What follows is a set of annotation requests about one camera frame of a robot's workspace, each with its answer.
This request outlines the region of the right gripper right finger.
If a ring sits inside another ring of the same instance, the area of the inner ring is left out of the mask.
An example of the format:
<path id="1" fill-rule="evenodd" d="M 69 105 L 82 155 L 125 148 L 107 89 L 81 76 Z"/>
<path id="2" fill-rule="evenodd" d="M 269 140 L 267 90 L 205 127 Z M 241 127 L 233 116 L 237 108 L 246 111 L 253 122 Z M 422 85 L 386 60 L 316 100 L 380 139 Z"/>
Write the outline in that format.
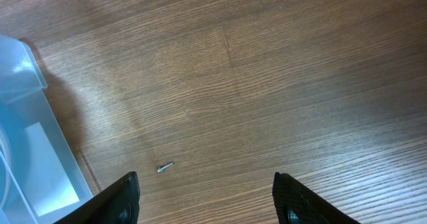
<path id="1" fill-rule="evenodd" d="M 279 224 L 359 224 L 287 173 L 275 173 L 272 197 Z"/>

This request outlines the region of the cream white bowl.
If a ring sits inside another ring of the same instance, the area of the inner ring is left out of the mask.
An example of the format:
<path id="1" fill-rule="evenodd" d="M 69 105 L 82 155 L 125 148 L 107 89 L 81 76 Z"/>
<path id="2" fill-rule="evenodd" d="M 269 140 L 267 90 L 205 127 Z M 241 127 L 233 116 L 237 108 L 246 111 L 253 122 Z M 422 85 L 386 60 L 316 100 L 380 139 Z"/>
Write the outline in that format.
<path id="1" fill-rule="evenodd" d="M 11 150 L 6 131 L 3 127 L 1 127 L 1 164 L 3 165 L 2 174 L 4 175 L 4 177 L 1 178 L 3 180 L 1 208 L 3 208 L 7 202 L 7 197 L 11 188 Z"/>

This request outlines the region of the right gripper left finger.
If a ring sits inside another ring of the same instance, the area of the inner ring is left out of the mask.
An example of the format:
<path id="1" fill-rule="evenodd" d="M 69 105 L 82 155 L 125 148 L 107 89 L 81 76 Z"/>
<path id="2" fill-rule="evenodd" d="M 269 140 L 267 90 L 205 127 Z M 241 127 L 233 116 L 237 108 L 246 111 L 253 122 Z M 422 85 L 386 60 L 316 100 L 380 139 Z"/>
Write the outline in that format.
<path id="1" fill-rule="evenodd" d="M 138 176 L 130 171 L 55 224 L 136 224 L 139 199 Z"/>

